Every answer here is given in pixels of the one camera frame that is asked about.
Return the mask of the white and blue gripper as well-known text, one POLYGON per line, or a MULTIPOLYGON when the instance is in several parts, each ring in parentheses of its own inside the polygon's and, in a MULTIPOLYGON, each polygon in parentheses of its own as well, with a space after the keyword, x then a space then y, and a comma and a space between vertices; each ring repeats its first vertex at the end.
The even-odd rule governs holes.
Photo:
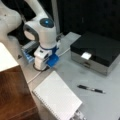
POLYGON ((37 70, 43 70, 47 66, 53 67, 59 60, 59 57, 56 54, 57 50, 57 46, 52 49, 43 49, 41 46, 39 46, 34 52, 34 67, 37 70))

